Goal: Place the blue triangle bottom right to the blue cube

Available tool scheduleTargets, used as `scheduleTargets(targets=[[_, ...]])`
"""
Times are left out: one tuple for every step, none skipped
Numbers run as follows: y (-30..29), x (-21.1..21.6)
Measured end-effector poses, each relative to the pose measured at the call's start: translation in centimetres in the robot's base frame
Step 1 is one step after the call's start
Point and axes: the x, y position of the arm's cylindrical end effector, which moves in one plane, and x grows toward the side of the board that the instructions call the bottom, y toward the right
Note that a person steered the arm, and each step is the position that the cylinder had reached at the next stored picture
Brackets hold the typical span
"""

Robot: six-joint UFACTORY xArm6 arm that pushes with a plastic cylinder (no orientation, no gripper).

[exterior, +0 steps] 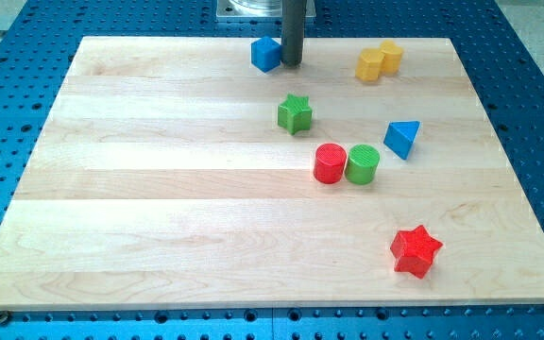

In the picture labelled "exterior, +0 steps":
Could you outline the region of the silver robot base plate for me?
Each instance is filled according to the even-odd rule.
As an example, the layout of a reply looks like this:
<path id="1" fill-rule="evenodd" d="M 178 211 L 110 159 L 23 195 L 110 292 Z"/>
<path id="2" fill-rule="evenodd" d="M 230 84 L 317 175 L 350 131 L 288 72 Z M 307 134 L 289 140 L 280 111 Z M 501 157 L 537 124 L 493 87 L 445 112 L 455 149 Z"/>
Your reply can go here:
<path id="1" fill-rule="evenodd" d="M 282 16 L 281 0 L 214 0 L 220 20 L 277 19 Z"/>

